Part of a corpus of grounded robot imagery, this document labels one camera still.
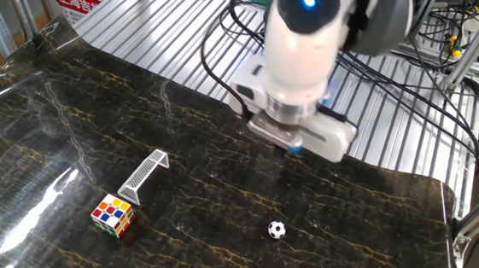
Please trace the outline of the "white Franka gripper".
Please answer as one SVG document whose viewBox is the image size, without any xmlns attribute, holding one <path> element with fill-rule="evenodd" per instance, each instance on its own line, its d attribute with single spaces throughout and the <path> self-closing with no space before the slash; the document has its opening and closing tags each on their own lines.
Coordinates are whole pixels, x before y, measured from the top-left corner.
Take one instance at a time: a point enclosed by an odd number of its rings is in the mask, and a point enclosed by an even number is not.
<svg viewBox="0 0 479 268">
<path fill-rule="evenodd" d="M 246 104 L 253 114 L 246 118 L 248 128 L 257 137 L 276 145 L 277 157 L 305 149 L 328 161 L 341 161 L 358 133 L 355 125 L 321 103 L 310 105 L 304 112 L 300 107 L 275 102 L 263 88 L 267 75 L 262 66 L 237 72 L 230 82 L 237 93 L 229 100 L 231 109 L 241 113 L 242 105 Z"/>
</svg>

